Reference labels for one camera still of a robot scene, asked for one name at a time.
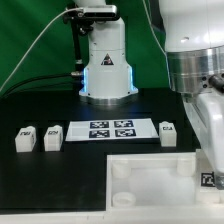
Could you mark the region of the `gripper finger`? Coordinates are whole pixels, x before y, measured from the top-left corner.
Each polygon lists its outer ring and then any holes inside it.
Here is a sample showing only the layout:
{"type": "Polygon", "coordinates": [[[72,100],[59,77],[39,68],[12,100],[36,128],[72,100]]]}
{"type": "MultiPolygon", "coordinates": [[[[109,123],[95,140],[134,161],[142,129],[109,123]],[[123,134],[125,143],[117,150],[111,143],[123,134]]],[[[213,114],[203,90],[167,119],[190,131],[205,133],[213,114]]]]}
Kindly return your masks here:
{"type": "Polygon", "coordinates": [[[224,174],[214,174],[215,186],[219,190],[224,190],[224,174]]]}

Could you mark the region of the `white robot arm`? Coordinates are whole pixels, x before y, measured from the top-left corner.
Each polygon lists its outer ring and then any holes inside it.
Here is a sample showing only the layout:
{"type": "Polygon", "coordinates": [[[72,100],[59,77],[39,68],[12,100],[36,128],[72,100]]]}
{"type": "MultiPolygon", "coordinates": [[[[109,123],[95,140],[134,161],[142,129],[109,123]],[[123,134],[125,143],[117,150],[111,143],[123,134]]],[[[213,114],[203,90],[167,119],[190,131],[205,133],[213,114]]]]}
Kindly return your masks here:
{"type": "MultiPolygon", "coordinates": [[[[105,0],[73,0],[80,32],[89,35],[89,63],[80,96],[118,103],[138,93],[125,57],[125,24],[105,0]]],[[[151,29],[165,33],[161,48],[170,88],[224,190],[224,0],[142,0],[151,29]]]]}

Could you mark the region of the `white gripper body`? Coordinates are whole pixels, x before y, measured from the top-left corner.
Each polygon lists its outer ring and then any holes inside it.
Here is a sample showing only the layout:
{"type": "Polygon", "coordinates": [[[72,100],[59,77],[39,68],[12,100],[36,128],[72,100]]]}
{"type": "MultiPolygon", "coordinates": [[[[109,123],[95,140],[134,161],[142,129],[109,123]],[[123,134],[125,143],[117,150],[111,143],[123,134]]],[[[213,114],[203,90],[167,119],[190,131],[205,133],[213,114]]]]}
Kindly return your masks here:
{"type": "Polygon", "coordinates": [[[214,172],[224,174],[224,97],[215,91],[182,96],[186,115],[214,172]]]}

